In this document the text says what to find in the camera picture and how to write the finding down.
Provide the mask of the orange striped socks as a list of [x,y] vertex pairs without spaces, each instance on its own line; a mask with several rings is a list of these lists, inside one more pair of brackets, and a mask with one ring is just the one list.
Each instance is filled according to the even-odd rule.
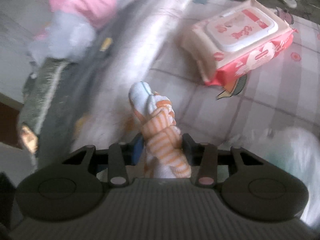
[[129,102],[144,140],[144,174],[149,178],[190,178],[191,166],[182,150],[170,99],[152,91],[148,83],[134,83]]

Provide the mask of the white plastic bag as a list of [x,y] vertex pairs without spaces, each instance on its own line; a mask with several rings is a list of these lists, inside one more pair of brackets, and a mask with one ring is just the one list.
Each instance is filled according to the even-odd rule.
[[309,191],[301,220],[319,230],[319,139],[313,133],[301,127],[254,129],[226,144],[243,147],[300,179]]

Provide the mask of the pink wet wipes pack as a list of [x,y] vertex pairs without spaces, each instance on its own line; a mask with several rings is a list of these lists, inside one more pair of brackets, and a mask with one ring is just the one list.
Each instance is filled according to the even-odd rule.
[[207,86],[225,86],[268,63],[293,42],[295,30],[256,0],[193,24],[181,47],[196,61]]

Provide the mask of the pink grey duvet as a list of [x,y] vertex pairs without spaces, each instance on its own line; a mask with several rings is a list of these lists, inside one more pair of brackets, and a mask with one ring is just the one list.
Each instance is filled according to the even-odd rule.
[[134,0],[49,0],[52,20],[29,45],[38,66],[47,58],[79,62],[97,32]]

